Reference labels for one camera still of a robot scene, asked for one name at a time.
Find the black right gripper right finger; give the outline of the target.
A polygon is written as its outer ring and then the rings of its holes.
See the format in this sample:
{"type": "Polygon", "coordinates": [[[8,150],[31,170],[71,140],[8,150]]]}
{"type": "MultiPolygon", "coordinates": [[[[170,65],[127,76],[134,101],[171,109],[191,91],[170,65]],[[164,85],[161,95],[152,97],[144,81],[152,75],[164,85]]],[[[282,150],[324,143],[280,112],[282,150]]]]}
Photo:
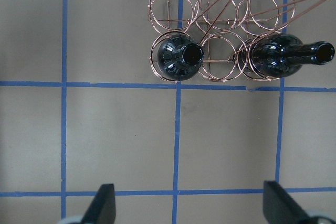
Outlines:
{"type": "Polygon", "coordinates": [[[276,181],[264,181],[262,203],[269,224],[312,223],[311,217],[276,181]]]}

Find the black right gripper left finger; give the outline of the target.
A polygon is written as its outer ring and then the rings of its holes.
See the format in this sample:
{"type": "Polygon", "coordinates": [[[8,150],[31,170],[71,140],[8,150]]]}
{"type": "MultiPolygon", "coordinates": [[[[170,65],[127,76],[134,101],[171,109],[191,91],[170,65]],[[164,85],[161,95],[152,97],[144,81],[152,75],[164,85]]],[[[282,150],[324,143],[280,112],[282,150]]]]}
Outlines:
{"type": "Polygon", "coordinates": [[[114,184],[103,184],[97,191],[81,223],[114,223],[116,220],[114,184]]]}

